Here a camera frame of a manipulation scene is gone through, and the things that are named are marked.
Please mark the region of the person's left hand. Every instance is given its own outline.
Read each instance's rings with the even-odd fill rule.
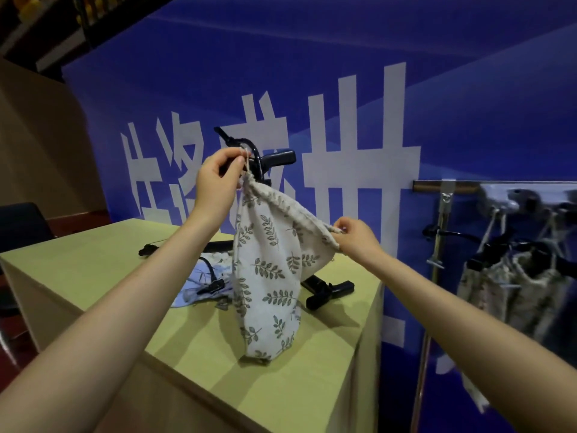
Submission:
[[[237,147],[228,147],[206,158],[196,177],[196,201],[191,217],[200,216],[215,229],[220,227],[236,197],[238,179],[245,166],[243,153]],[[220,176],[220,167],[230,159],[233,161],[226,174]]]

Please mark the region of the yellow table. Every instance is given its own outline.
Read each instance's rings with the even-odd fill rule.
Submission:
[[[140,248],[176,229],[131,219],[1,254],[39,351],[142,262]],[[241,359],[232,307],[170,309],[102,431],[376,431],[380,283],[340,254],[318,275],[348,279],[356,291],[317,312],[303,309],[292,349],[266,366]],[[303,288],[301,301],[307,296]]]

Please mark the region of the leaf print bag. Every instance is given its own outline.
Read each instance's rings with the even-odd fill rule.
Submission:
[[[325,225],[289,196],[255,181],[242,185],[233,244],[234,305],[248,357],[272,360],[289,349],[301,322],[301,281],[339,246]]]

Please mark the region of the black chair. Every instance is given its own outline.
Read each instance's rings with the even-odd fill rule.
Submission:
[[[0,207],[0,253],[53,238],[54,234],[36,204],[23,203]],[[10,289],[0,287],[0,320],[19,314],[18,304]],[[0,326],[1,348],[17,369],[20,369],[20,366],[12,352],[10,342],[22,334],[9,339],[2,332],[2,327]]]

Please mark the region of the red carpet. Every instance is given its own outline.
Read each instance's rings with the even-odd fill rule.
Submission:
[[[109,223],[110,217],[108,217],[107,212],[83,213],[48,220],[52,232],[58,237],[108,225]],[[0,275],[0,289],[2,288],[7,288],[4,275]],[[0,325],[8,337],[15,337],[26,330],[26,324],[22,316],[2,319]],[[24,368],[36,356],[36,348],[28,333],[12,341],[11,348],[21,368]],[[2,392],[17,375],[18,370],[11,364],[8,356],[4,354],[4,351],[0,349],[0,392]]]

